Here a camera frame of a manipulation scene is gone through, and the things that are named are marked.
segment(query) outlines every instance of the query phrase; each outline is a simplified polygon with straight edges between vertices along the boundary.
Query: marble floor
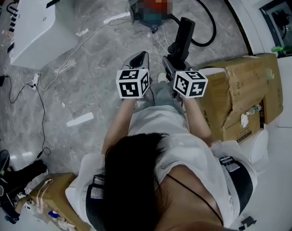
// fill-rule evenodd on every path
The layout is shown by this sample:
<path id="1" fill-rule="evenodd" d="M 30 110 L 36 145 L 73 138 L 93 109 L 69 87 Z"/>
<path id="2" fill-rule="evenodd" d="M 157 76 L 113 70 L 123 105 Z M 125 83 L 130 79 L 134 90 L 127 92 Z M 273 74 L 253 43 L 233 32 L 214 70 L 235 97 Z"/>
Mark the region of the marble floor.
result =
<path id="1" fill-rule="evenodd" d="M 223 0 L 202 0 L 212 13 L 217 27 L 214 42 L 205 48 L 191 44 L 187 61 L 194 68 L 219 59 L 247 54 L 240 30 Z M 103 21 L 123 13 L 127 0 L 74 0 L 74 13 L 78 31 L 88 31 L 80 42 L 93 33 Z M 193 38 L 206 42 L 212 35 L 212 26 L 204 9 L 193 0 L 173 0 L 173 14 L 177 18 L 188 17 L 195 21 Z M 12 79 L 11 99 L 22 87 L 21 68 L 10 65 L 7 48 L 10 41 L 2 33 L 9 28 L 9 14 L 4 11 L 0 17 L 0 75 Z M 178 25 L 170 20 L 164 25 L 166 38 L 171 44 Z M 162 29 L 160 41 L 167 47 Z M 59 68 L 73 50 L 64 53 L 41 69 L 41 85 L 46 88 L 55 78 Z M 117 112 L 120 99 L 116 89 L 116 71 L 132 54 L 149 52 L 150 73 L 154 81 L 163 72 L 162 56 L 166 53 L 157 36 L 148 28 L 130 20 L 118 21 L 98 30 L 80 50 L 72 56 L 71 68 L 63 71 L 47 89 L 39 89 L 46 115 L 44 119 L 45 146 L 51 149 L 49 156 L 42 155 L 51 173 L 78 173 L 82 157 L 99 152 L 105 133 Z M 33 78 L 35 70 L 23 68 L 23 81 Z M 10 104 L 8 93 L 10 83 L 5 80 L 0 88 L 0 149 L 11 154 L 11 164 L 18 170 L 28 165 L 38 155 L 43 142 L 43 109 L 37 91 L 28 86 L 14 104 Z M 66 123 L 83 114 L 92 112 L 94 119 L 77 126 Z M 36 179 L 30 185 L 37 184 Z"/>

